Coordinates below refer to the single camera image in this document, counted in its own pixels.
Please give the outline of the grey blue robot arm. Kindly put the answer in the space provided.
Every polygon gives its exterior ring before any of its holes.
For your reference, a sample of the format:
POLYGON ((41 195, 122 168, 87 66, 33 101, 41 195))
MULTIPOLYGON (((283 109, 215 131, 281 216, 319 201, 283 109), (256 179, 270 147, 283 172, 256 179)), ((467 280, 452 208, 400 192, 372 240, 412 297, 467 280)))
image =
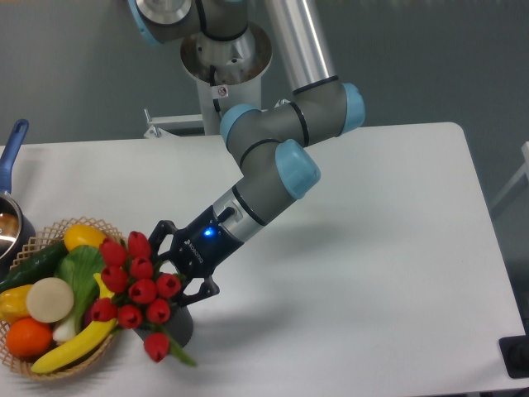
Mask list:
POLYGON ((183 285, 181 307, 219 291, 215 268, 314 186, 320 171, 309 146, 357 127, 365 105, 343 84, 329 56, 312 1, 268 1, 274 38, 248 18, 245 1, 131 1, 146 41, 181 40, 180 58, 195 79, 201 121, 221 136, 241 179, 185 228, 160 222, 154 246, 172 237, 155 259, 172 263, 183 285))

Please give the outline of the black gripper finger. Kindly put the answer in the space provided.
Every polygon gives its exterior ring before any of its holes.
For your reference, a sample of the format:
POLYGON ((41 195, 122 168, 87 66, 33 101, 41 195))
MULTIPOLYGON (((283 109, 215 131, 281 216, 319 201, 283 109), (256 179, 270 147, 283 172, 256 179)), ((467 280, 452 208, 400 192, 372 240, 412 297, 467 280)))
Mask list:
POLYGON ((209 299, 220 293, 220 287, 211 276, 206 278, 182 278, 180 281, 181 290, 175 295, 175 303, 179 307, 187 307, 191 304, 209 299), (199 282, 198 290, 194 293, 189 293, 190 285, 194 281, 199 282))
POLYGON ((178 231, 178 228, 170 220, 160 220, 157 223, 148 238, 151 248, 150 259, 153 264, 164 264, 165 262, 170 262, 172 265, 176 264, 179 253, 178 231), (170 246, 167 251, 162 252, 160 248, 167 237, 170 238, 170 246))

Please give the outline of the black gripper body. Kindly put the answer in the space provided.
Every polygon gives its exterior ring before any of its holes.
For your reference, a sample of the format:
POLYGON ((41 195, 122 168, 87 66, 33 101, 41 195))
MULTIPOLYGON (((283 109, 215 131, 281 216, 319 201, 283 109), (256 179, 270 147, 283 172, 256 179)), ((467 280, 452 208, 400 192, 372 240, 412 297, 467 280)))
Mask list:
POLYGON ((206 279, 243 245, 224 226, 224 222, 231 220, 235 214, 236 210, 228 207, 216 215, 213 206, 210 206, 185 228, 176 228, 171 232, 173 241, 169 259, 180 273, 188 279, 206 279))

